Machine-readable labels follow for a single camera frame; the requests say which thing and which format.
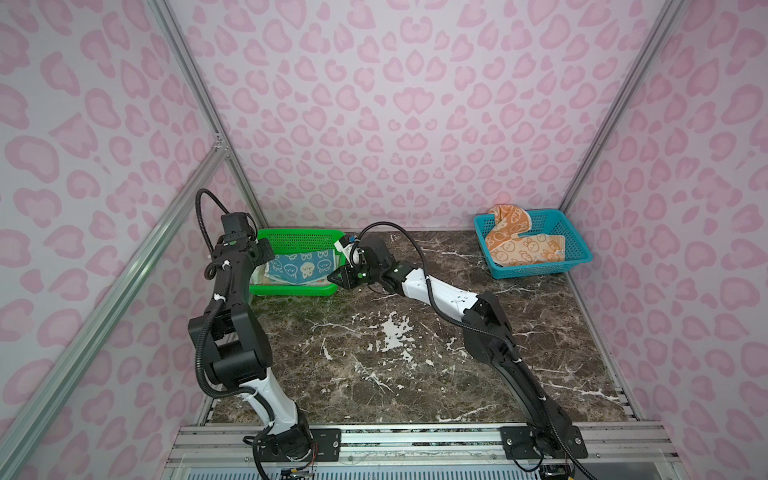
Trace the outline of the blue patterned towel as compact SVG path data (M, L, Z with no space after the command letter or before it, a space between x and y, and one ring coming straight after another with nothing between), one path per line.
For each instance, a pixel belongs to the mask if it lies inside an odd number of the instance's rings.
M278 254L265 267L264 276L272 284L316 286L327 284L327 276L338 267L331 250Z

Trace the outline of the orange patterned towel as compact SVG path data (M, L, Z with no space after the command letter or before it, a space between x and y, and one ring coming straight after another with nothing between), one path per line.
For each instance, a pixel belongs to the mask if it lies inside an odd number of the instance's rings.
M566 239L562 235L533 234L533 220L523 208L495 205L488 213L494 226L485 236L492 261L500 267L555 263L565 260Z

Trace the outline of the pastel striped animal towel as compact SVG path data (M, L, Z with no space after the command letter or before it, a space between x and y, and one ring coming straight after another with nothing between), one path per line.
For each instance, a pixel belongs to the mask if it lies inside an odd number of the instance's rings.
M267 286L313 288L330 285L325 276L318 275L318 270L315 267L302 269L296 265L287 265L282 270L275 270L270 265L258 267L252 276L252 283Z

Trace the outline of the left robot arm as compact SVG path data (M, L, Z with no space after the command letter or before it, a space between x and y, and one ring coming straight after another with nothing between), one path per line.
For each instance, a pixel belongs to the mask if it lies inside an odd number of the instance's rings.
M274 258L271 245L257 239L247 213L225 213L221 221L223 234L204 270L213 293L204 313L188 323L196 381L210 398L245 400L269 435L295 433L302 427L299 408L273 375L269 339L250 305L251 276Z

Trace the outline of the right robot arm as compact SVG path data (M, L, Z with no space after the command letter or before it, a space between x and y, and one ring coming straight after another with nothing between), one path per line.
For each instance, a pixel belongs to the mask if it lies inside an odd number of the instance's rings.
M526 418L536 448L549 456L588 456L580 430L568 413L543 389L523 361L498 298L453 287L401 262L388 270L343 265L328 280L353 290L379 283L385 291L423 302L463 331L464 348L475 360L501 375Z

